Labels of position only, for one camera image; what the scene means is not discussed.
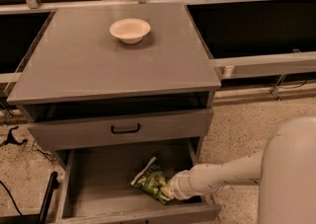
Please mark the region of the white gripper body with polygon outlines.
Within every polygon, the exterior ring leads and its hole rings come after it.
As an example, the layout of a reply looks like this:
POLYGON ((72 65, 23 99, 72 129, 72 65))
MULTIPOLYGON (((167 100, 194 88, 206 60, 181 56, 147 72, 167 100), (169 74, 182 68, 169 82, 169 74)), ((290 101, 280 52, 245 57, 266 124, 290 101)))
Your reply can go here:
POLYGON ((178 200, 186 200, 197 195, 190 183, 189 170, 181 171, 170 179, 169 187, 172 195, 178 200))

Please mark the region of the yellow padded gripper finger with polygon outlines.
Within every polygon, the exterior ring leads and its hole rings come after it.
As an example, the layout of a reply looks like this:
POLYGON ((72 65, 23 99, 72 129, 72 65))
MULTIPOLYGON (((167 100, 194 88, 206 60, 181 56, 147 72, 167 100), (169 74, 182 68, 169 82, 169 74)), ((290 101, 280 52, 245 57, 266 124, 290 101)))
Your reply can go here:
POLYGON ((170 187, 168 185, 162 186, 162 191, 169 199, 173 198, 171 189, 170 189, 170 187))

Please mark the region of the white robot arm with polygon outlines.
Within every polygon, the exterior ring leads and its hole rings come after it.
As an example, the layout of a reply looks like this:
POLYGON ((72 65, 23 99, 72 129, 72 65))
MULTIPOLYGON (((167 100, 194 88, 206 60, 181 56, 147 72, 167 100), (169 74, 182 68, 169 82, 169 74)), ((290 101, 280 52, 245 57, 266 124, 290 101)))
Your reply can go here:
POLYGON ((254 184, 259 186, 258 224, 316 224, 315 116, 286 121, 260 152, 179 172, 167 193, 184 200, 254 184))

